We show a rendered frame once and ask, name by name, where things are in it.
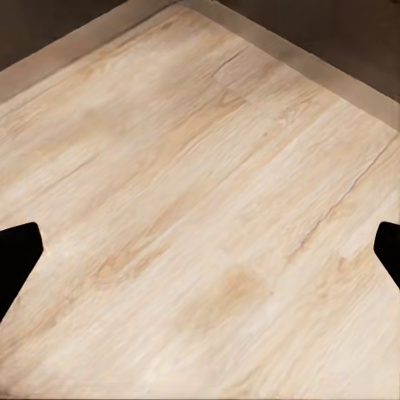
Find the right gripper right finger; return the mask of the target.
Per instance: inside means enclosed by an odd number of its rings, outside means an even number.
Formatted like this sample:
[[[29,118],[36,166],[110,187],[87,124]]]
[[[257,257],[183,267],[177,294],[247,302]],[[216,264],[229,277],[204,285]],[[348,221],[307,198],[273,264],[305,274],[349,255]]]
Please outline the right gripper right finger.
[[[373,251],[400,288],[400,224],[380,222]]]

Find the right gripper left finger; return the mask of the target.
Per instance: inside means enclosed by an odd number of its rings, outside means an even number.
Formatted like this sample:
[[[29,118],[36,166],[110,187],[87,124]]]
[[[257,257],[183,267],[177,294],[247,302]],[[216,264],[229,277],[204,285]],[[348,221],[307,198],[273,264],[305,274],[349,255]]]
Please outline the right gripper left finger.
[[[43,241],[35,222],[0,231],[0,322],[42,254]]]

